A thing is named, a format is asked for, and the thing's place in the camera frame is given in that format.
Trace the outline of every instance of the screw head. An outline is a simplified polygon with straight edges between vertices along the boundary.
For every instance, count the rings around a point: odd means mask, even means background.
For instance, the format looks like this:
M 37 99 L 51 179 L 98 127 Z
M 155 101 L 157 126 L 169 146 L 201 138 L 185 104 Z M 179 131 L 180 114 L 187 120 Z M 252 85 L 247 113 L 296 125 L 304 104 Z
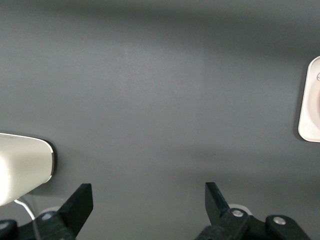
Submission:
M 52 217 L 52 216 L 51 216 L 51 214 L 50 214 L 50 213 L 46 213 L 45 215 L 43 215 L 43 216 L 42 216 L 42 218 L 41 218 L 41 219 L 42 219 L 43 221 L 45 221 L 45 220 L 50 219 L 51 217 Z
M 276 224 L 279 224 L 279 225 L 285 225 L 286 224 L 286 220 L 284 220 L 282 217 L 279 217 L 279 216 L 275 216 L 273 218 L 273 221 L 276 223 Z
M 244 215 L 244 213 L 242 211 L 239 211 L 239 210 L 233 210 L 232 214 L 233 214 L 233 216 L 235 216 L 237 218 L 241 218 Z
M 3 229 L 5 229 L 5 228 L 8 227 L 8 226 L 9 226 L 9 222 L 1 223 L 1 224 L 0 224 L 0 230 L 3 230 Z

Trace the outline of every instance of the screw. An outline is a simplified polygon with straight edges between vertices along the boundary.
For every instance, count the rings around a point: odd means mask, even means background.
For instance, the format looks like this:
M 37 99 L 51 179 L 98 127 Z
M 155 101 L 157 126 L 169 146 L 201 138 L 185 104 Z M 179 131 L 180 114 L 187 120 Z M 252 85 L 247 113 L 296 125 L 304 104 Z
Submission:
M 279 224 L 279 225 L 285 225 L 286 224 L 286 220 L 284 220 L 282 217 L 279 217 L 279 216 L 275 216 L 273 218 L 273 221 L 276 223 L 276 224 Z
M 9 226 L 9 223 L 8 223 L 8 222 L 1 223 L 1 224 L 0 224 L 0 230 L 3 230 L 3 229 L 5 229 L 5 228 L 8 227 L 8 226 Z
M 239 210 L 233 210 L 232 214 L 233 214 L 233 216 L 235 216 L 237 218 L 241 218 L 244 215 L 244 213 L 242 211 L 239 211 Z
M 41 219 L 42 219 L 43 221 L 45 221 L 45 220 L 50 219 L 51 217 L 52 217 L 52 216 L 51 216 L 51 214 L 50 214 L 50 213 L 46 213 L 45 215 L 43 215 L 43 216 L 42 216 L 42 218 L 41 218 Z

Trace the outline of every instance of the gray surface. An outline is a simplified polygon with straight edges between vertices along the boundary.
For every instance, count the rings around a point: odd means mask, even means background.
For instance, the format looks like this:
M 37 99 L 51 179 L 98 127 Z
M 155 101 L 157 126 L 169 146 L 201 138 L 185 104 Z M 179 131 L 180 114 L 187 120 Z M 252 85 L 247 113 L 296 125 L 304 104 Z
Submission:
M 214 181 L 320 239 L 320 145 L 297 131 L 320 2 L 196 3 L 2 3 L 0 130 L 58 152 L 28 197 L 40 212 L 92 183 L 79 240 L 185 240 L 209 224 Z

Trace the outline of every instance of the bolt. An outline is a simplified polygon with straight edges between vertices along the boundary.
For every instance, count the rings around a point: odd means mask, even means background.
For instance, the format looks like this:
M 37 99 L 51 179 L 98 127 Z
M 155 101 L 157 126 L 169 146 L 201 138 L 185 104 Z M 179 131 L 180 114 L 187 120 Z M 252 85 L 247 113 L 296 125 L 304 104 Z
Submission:
M 42 218 L 41 218 L 41 219 L 42 219 L 43 221 L 45 221 L 45 220 L 50 219 L 51 217 L 52 217 L 52 216 L 51 216 L 51 214 L 50 214 L 50 213 L 46 213 L 45 215 L 43 215 L 43 216 L 42 216 Z
M 8 222 L 1 223 L 1 224 L 0 224 L 0 230 L 3 230 L 3 229 L 5 229 L 5 228 L 8 227 L 8 226 L 9 226 L 9 223 L 8 223 Z
M 241 218 L 244 215 L 244 213 L 242 211 L 239 211 L 239 210 L 233 210 L 232 214 L 233 214 L 233 216 L 235 216 L 237 218 Z
M 273 218 L 273 221 L 276 223 L 276 224 L 279 224 L 279 225 L 285 225 L 286 224 L 286 220 L 284 220 L 282 217 L 279 217 L 279 216 L 275 216 Z

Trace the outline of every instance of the silver screw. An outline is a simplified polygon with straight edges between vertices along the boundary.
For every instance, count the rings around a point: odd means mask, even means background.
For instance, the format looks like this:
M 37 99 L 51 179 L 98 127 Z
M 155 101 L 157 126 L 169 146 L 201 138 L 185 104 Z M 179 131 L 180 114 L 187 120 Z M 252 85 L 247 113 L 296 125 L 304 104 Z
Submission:
M 50 214 L 50 213 L 46 213 L 45 215 L 43 215 L 43 216 L 42 216 L 42 218 L 41 218 L 41 219 L 42 219 L 43 221 L 45 221 L 45 220 L 50 219 L 51 217 L 52 217 L 52 216 L 51 216 L 51 214 Z
M 239 210 L 233 210 L 232 214 L 233 214 L 233 216 L 235 216 L 237 218 L 241 218 L 244 215 L 244 213 L 242 211 L 239 211 Z
M 279 225 L 285 225 L 286 224 L 286 220 L 284 220 L 282 217 L 279 217 L 279 216 L 275 216 L 273 218 L 273 221 L 276 223 L 276 224 L 279 224 Z
M 0 224 L 0 230 L 3 230 L 3 229 L 5 229 L 5 228 L 8 227 L 8 226 L 9 226 L 9 223 L 8 223 L 8 222 L 1 223 L 1 224 Z

